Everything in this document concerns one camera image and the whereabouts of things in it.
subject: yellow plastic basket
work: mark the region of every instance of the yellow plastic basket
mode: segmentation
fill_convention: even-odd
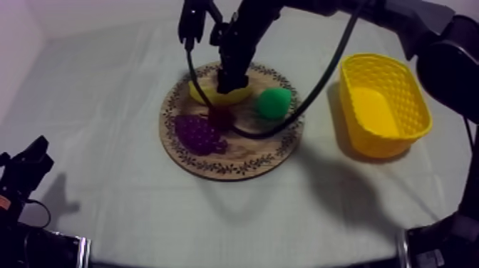
[[[392,58],[368,53],[343,60],[340,96],[351,144],[369,157],[401,154],[432,128],[413,74]]]

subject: wooden plate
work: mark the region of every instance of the wooden plate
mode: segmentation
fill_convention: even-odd
[[[217,62],[197,68],[200,85],[216,88],[216,73],[219,67],[220,63]],[[266,88],[289,89],[292,92],[289,114],[298,108],[299,100],[296,90],[275,70],[252,63],[247,75],[253,94],[242,103],[230,106],[230,110],[237,116],[238,128],[261,133],[281,123],[281,121],[274,122],[260,118],[254,109],[257,97]],[[223,138],[227,140],[228,148],[224,155],[216,153],[207,156],[193,155],[177,139],[174,118],[184,114],[207,115],[208,109],[190,97],[189,81],[190,76],[186,75],[173,87],[166,95],[160,112],[162,144],[173,161],[185,170],[209,180],[247,180],[265,174],[280,165],[298,145],[304,127],[303,117],[292,123],[286,130],[266,140],[249,140],[231,132],[226,133]]]

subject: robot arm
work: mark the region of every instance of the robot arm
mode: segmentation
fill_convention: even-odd
[[[222,69],[219,93],[248,84],[245,75],[257,44],[280,11],[288,6],[323,16],[353,12],[367,1],[359,16],[398,34],[406,58],[418,56],[417,74],[423,87],[438,101],[479,123],[479,25],[465,16],[421,0],[243,0],[228,24],[212,0],[186,0],[179,36],[187,48],[200,41],[205,13],[216,26],[210,43],[220,47]]]

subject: green pom pom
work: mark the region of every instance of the green pom pom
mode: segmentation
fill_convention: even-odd
[[[266,119],[283,118],[291,103],[291,91],[284,88],[268,88],[256,102],[258,113]]]

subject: white tablecloth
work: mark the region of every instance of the white tablecloth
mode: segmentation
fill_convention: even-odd
[[[304,98],[348,18],[284,10],[254,60]],[[197,66],[219,59],[207,44],[211,28],[209,20],[193,52]],[[358,52],[405,61],[394,33],[364,21],[346,55]],[[32,197],[50,207],[49,229],[91,238],[95,259],[164,268],[348,264],[392,256],[397,230],[456,208],[470,159],[461,117],[426,96],[428,136],[389,163],[355,160],[342,150],[340,113],[331,112],[337,72],[307,111],[300,149],[279,168],[238,183],[194,177],[158,137],[163,98],[186,68],[176,18],[55,40],[0,125],[0,148],[11,154],[39,135],[50,141],[56,163]],[[23,219],[44,217],[27,207]]]

